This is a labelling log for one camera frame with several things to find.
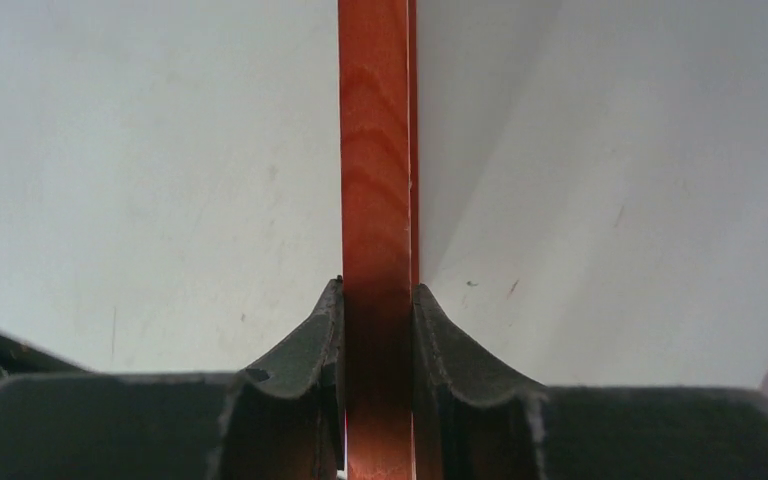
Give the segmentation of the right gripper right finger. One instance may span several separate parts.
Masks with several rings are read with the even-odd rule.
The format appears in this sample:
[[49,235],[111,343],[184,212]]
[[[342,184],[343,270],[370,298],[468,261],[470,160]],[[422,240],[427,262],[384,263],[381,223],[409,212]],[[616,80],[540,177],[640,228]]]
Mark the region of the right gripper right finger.
[[768,399],[745,389],[545,386],[413,292],[420,479],[768,479]]

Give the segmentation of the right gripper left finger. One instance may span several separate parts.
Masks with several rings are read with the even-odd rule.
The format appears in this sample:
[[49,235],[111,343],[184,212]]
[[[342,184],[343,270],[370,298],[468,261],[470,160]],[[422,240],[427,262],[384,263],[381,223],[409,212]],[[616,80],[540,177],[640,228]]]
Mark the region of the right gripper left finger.
[[344,466],[343,282],[236,372],[0,380],[0,479],[334,479]]

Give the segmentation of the wooden picture frame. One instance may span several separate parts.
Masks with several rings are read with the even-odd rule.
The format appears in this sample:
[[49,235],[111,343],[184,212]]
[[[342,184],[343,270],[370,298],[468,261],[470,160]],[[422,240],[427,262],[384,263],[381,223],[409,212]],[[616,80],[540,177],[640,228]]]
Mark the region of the wooden picture frame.
[[347,466],[412,475],[411,290],[418,275],[416,5],[338,5]]

